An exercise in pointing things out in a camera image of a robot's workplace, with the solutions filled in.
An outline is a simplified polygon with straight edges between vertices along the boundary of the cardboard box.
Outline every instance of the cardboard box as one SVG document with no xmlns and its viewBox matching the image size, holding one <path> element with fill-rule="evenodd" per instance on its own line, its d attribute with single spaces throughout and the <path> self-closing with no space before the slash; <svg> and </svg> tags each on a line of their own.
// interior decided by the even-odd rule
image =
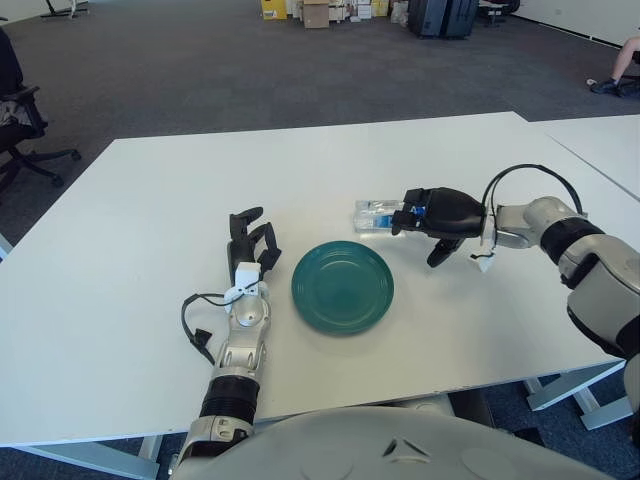
<svg viewBox="0 0 640 480">
<path fill-rule="evenodd" d="M 329 21 L 342 22 L 344 20 L 344 7 L 329 7 Z"/>
<path fill-rule="evenodd" d="M 329 28 L 329 0 L 304 0 L 304 28 Z"/>
<path fill-rule="evenodd" d="M 293 16 L 293 18 L 299 18 L 300 20 L 302 20 L 302 1 L 301 0 L 296 0 L 295 2 L 293 2 L 293 9 L 292 9 L 291 15 Z"/>
<path fill-rule="evenodd" d="M 371 18 L 371 5 L 358 5 L 358 17 L 362 20 Z"/>
<path fill-rule="evenodd" d="M 386 17 L 389 15 L 389 0 L 373 0 L 371 2 L 371 15 L 374 17 Z"/>
<path fill-rule="evenodd" d="M 262 18 L 265 20 L 286 20 L 287 1 L 286 0 L 261 0 Z"/>
</svg>

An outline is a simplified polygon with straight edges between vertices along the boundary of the black cabinet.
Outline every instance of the black cabinet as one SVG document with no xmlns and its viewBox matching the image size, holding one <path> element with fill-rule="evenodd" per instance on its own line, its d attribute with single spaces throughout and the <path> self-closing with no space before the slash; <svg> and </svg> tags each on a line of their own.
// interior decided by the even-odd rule
<svg viewBox="0 0 640 480">
<path fill-rule="evenodd" d="M 478 0 L 449 0 L 442 20 L 440 36 L 466 37 L 471 35 L 477 10 Z"/>
<path fill-rule="evenodd" d="M 440 35 L 447 0 L 411 0 L 409 2 L 409 29 L 419 37 Z"/>
<path fill-rule="evenodd" d="M 408 27 L 419 37 L 471 34 L 478 0 L 410 0 Z"/>
</svg>

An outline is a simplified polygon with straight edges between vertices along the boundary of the teal plate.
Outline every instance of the teal plate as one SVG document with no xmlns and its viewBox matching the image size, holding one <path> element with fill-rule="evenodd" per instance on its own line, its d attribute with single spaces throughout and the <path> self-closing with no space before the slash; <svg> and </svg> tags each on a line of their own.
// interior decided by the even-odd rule
<svg viewBox="0 0 640 480">
<path fill-rule="evenodd" d="M 380 255 L 354 242 L 309 251 L 293 272 L 293 301 L 302 318 L 332 335 L 371 328 L 393 299 L 393 277 Z"/>
</svg>

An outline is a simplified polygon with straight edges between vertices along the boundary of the black office chair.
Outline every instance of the black office chair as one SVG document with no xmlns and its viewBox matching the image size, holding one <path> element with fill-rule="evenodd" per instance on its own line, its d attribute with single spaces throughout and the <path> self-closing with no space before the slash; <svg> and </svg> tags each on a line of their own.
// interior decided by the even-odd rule
<svg viewBox="0 0 640 480">
<path fill-rule="evenodd" d="M 640 65 L 640 52 L 633 54 L 633 59 Z M 618 85 L 618 95 L 621 97 L 637 97 L 640 98 L 640 75 L 623 75 L 622 79 L 631 80 L 630 82 L 620 82 Z"/>
<path fill-rule="evenodd" d="M 31 152 L 24 155 L 18 151 L 16 146 L 23 140 L 40 138 L 44 136 L 44 129 L 47 127 L 35 105 L 33 94 L 39 87 L 25 87 L 22 85 L 22 70 L 16 58 L 16 54 L 11 46 L 11 41 L 7 34 L 0 28 L 0 101 L 13 101 L 24 107 L 29 116 L 30 126 L 17 122 L 0 126 L 0 154 L 8 152 L 11 160 L 0 167 L 0 173 L 4 176 L 0 180 L 0 191 L 4 190 L 13 182 L 21 168 L 27 168 L 40 175 L 51 178 L 51 183 L 55 187 L 64 184 L 62 177 L 34 165 L 43 160 L 71 156 L 73 160 L 80 160 L 77 150 L 63 150 L 55 153 L 38 154 Z"/>
</svg>

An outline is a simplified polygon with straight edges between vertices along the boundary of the table leg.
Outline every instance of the table leg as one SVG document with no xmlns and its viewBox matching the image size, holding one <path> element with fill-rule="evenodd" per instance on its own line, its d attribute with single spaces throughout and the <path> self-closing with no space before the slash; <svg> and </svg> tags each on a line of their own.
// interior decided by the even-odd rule
<svg viewBox="0 0 640 480">
<path fill-rule="evenodd" d="M 100 443 L 63 443 L 14 447 L 23 452 L 79 467 L 140 480 L 154 480 L 158 474 L 155 459 L 162 443 L 162 436 L 145 437 L 138 456 L 121 452 Z"/>
<path fill-rule="evenodd" d="M 13 249 L 11 244 L 0 233 L 0 260 L 4 260 L 9 255 L 9 252 Z"/>
<path fill-rule="evenodd" d="M 529 379 L 525 381 L 525 387 L 531 393 L 527 397 L 527 402 L 531 410 L 542 410 L 602 380 L 623 367 L 624 362 L 619 361 L 574 370 L 573 372 L 563 373 L 560 378 L 544 387 L 537 379 Z"/>
<path fill-rule="evenodd" d="M 585 390 L 586 391 L 578 392 L 574 395 L 576 400 L 578 400 L 579 396 L 593 397 L 593 394 L 588 388 Z M 605 425 L 609 425 L 610 423 L 617 422 L 618 420 L 622 420 L 623 418 L 633 415 L 629 397 L 619 398 L 618 400 L 608 403 L 602 407 L 598 404 L 598 401 L 595 400 L 595 398 L 593 401 L 588 401 L 586 405 L 583 405 L 580 401 L 578 401 L 578 403 L 584 412 L 584 415 L 580 417 L 580 420 L 582 420 L 582 423 L 587 430 L 604 427 Z"/>
</svg>

